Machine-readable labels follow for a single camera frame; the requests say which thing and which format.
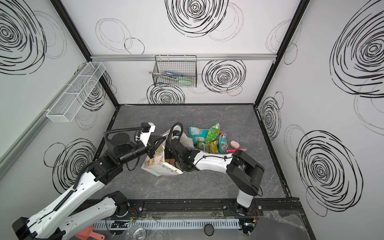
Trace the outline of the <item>white printed paper bag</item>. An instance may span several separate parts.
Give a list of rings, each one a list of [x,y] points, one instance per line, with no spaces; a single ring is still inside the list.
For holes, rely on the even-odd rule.
[[[180,142],[190,151],[195,149],[192,139],[184,131]],[[141,169],[157,177],[181,175],[184,172],[176,167],[176,161],[169,155],[166,141],[158,147],[153,158],[146,157]]]

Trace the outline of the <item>teal snack packet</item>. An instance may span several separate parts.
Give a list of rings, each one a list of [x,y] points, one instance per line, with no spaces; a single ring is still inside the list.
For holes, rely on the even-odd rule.
[[[203,150],[205,148],[208,132],[208,129],[189,126],[189,135],[196,149]]]

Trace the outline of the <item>green snack packet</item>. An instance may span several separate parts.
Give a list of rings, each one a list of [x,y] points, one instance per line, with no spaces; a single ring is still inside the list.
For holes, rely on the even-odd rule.
[[[207,137],[206,137],[206,144],[214,142],[219,139],[219,136],[221,134],[221,126],[219,123],[215,124],[211,128],[209,128]]]

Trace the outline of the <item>Fox's fruit candy packet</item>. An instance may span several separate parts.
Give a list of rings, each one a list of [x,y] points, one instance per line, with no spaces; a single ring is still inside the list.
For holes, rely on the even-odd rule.
[[[221,132],[219,136],[210,143],[201,143],[201,150],[209,154],[226,154],[228,150],[227,134]]]

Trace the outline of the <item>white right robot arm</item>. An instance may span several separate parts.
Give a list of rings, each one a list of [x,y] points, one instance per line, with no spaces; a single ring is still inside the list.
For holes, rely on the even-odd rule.
[[[252,211],[254,198],[263,195],[261,182],[265,168],[242,150],[226,155],[189,150],[181,143],[183,133],[181,123],[170,128],[165,155],[174,159],[176,167],[184,172],[207,170],[227,174],[239,189],[237,212],[246,216]]]

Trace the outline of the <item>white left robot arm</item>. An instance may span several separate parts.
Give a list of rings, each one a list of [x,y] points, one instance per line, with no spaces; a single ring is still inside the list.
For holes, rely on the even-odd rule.
[[[95,222],[130,210],[127,198],[119,191],[107,195],[95,205],[75,214],[74,211],[91,195],[106,186],[123,165],[143,155],[154,156],[166,140],[153,136],[153,123],[140,127],[109,130],[103,138],[108,146],[105,156],[86,164],[74,184],[56,200],[30,218],[17,219],[12,227],[20,240],[68,240]]]

